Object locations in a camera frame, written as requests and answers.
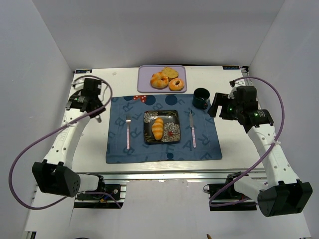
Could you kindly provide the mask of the striped long bread roll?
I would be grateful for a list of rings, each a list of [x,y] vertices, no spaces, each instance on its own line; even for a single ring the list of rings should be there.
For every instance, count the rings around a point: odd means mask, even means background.
[[[164,132],[164,122],[162,118],[157,118],[152,125],[152,133],[156,140],[161,140]]]

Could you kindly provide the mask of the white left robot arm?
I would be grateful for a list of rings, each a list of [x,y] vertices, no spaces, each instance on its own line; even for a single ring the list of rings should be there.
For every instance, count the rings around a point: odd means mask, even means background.
[[[43,193],[74,197],[78,192],[102,189],[102,177],[98,175],[79,175],[72,171],[72,162],[82,132],[89,120],[99,117],[102,109],[90,113],[103,104],[98,98],[102,82],[85,78],[83,88],[71,95],[63,116],[61,130],[42,162],[33,164],[32,173]]]

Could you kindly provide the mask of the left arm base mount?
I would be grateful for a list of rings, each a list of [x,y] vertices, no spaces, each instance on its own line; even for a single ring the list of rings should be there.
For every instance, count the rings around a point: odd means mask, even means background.
[[[126,196],[126,184],[105,184],[102,192],[102,194],[78,194],[74,201],[74,208],[120,209]]]

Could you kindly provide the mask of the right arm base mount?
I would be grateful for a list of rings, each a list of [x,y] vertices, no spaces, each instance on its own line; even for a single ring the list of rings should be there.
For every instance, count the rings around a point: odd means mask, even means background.
[[[232,173],[229,174],[225,180],[225,183],[213,183],[213,184],[206,184],[203,187],[204,193],[209,195],[209,199],[217,192],[219,191],[223,186],[225,186],[227,183],[233,181],[236,177],[238,177],[241,174],[241,172]],[[224,204],[229,202],[236,202],[240,201],[246,198],[241,193],[238,193],[235,191],[234,186],[232,185],[230,188],[223,191],[221,194],[219,194],[214,201],[213,204]],[[256,211],[257,210],[257,204],[254,201],[251,201],[250,199],[242,202],[240,204],[231,204],[228,206],[223,207],[212,207],[210,206],[211,212],[230,212],[230,211]]]

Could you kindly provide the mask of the metal serving tongs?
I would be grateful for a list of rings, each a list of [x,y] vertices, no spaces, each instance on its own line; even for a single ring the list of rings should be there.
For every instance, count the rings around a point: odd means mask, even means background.
[[[96,116],[95,116],[95,119],[96,119],[96,121],[97,121],[98,123],[101,123],[101,122],[102,122],[102,119],[101,119],[100,115],[96,115]]]

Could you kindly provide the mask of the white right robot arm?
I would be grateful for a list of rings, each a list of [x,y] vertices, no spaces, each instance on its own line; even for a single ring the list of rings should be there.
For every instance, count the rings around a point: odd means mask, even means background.
[[[209,200],[211,207],[225,207],[214,200],[224,191],[234,191],[255,201],[266,217],[301,213],[313,189],[302,182],[290,166],[278,142],[274,121],[268,110],[259,109],[257,90],[253,86],[234,87],[230,94],[216,93],[208,114],[236,120],[254,143],[260,159],[243,173],[230,175],[230,180]]]

